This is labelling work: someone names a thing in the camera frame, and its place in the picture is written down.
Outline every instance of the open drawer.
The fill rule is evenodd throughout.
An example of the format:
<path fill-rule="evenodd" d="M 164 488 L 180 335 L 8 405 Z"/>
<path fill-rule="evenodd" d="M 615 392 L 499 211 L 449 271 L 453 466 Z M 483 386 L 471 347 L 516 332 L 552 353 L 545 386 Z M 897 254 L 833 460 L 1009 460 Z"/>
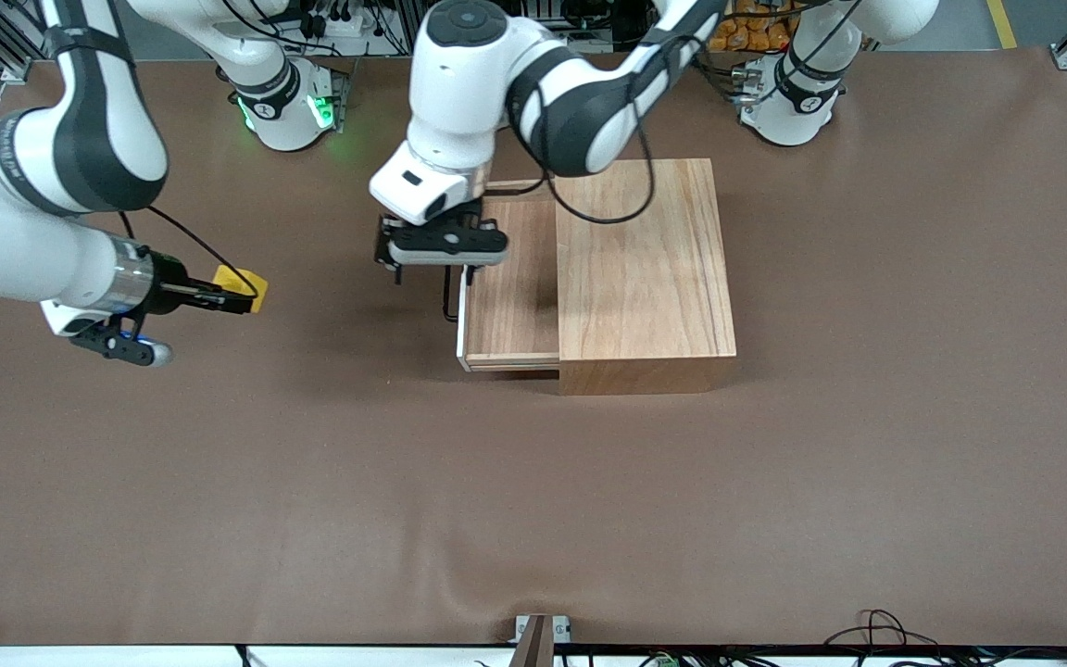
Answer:
<path fill-rule="evenodd" d="M 705 392 L 735 358 L 732 305 L 711 160 L 655 160 L 656 197 L 622 224 L 568 212 L 547 187 L 490 197 L 483 216 L 509 236 L 509 257 L 460 281 L 463 368 L 558 370 L 563 394 Z M 493 182 L 520 190 L 534 181 Z M 556 180 L 589 215 L 635 210 L 640 160 Z"/>

